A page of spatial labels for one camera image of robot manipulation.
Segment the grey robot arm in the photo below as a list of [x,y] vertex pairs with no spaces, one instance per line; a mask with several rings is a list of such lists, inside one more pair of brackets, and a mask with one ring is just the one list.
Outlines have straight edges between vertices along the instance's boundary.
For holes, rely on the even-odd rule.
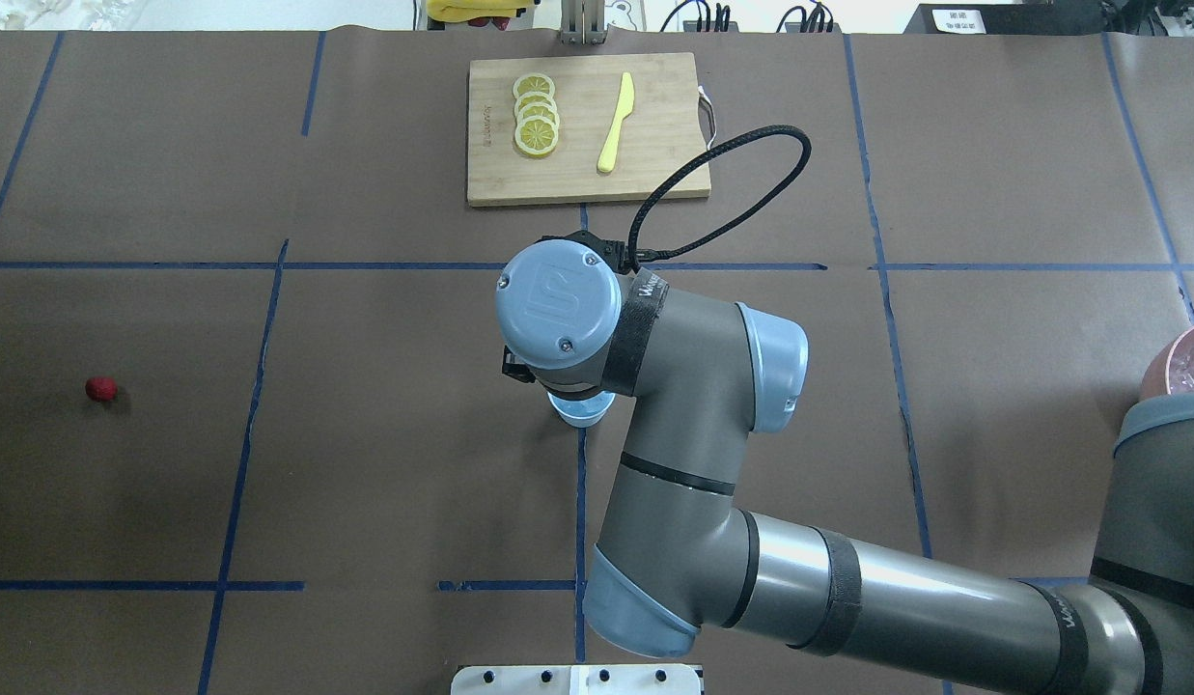
[[799,325],[628,273],[571,236],[504,265],[504,371],[633,399],[584,611],[651,658],[704,625],[1013,694],[1194,694],[1194,393],[1125,416],[1085,584],[998,579],[738,509],[747,435],[781,431]]

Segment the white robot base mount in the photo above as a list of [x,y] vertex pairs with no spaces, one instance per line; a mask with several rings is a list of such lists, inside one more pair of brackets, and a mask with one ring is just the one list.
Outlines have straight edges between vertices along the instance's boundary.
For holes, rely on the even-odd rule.
[[702,668],[666,664],[472,665],[451,694],[704,694]]

